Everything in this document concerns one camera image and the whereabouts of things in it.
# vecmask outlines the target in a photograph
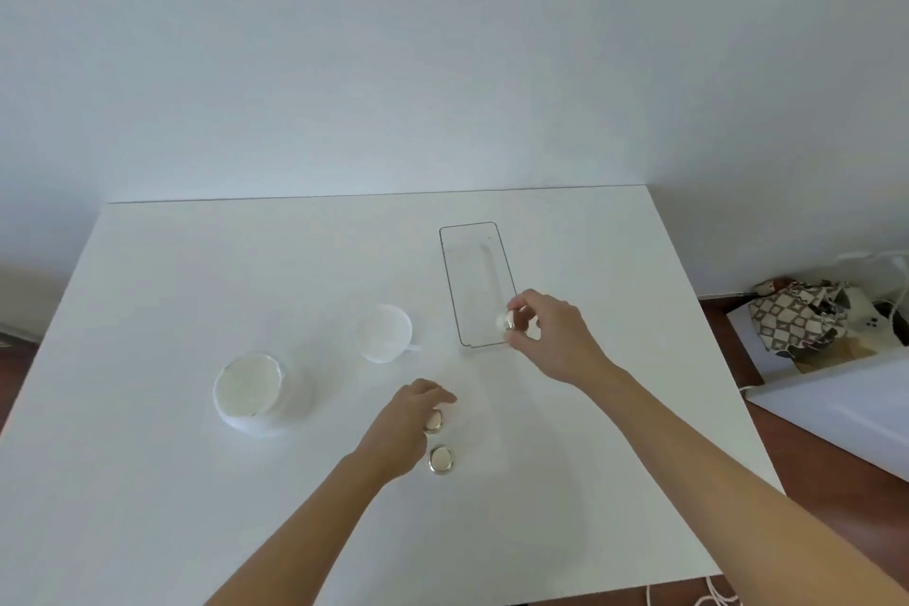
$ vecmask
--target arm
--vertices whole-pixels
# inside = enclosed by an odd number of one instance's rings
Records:
[[[423,427],[440,402],[455,396],[417,379],[376,417],[356,450],[208,600],[208,606],[307,606],[366,507],[382,486],[414,469],[426,453]]]
[[[909,594],[851,544],[745,469],[616,367],[567,302],[528,290],[508,304],[542,336],[506,340],[540,370],[586,394],[748,606],[909,604]]]

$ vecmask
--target patterned bag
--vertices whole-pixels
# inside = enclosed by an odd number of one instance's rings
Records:
[[[846,285],[794,281],[769,297],[749,302],[751,321],[764,346],[780,357],[798,360],[846,335],[847,310],[834,302]]]

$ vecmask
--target clear plastic tray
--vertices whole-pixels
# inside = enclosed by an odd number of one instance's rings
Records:
[[[495,320],[517,290],[498,226],[492,221],[447,226],[439,230],[439,239],[461,345],[505,342]]]

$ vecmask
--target jar lid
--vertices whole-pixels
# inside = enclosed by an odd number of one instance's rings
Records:
[[[455,455],[448,446],[436,446],[429,451],[429,469],[436,474],[448,474],[455,465]]]
[[[423,425],[423,431],[426,433],[438,433],[440,428],[442,428],[442,411],[433,410],[433,413],[426,420],[426,424]]]

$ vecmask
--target hand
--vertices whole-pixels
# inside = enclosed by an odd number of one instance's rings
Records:
[[[522,330],[507,330],[506,342],[530,359],[542,373],[559,382],[580,386],[592,375],[616,366],[590,335],[580,311],[568,302],[536,290],[525,290],[508,302],[509,310],[520,313],[518,325],[528,325],[536,316],[540,339]]]
[[[375,465],[382,483],[414,469],[426,454],[424,425],[440,402],[456,402],[439,384],[417,379],[402,386],[366,431],[355,454]]]

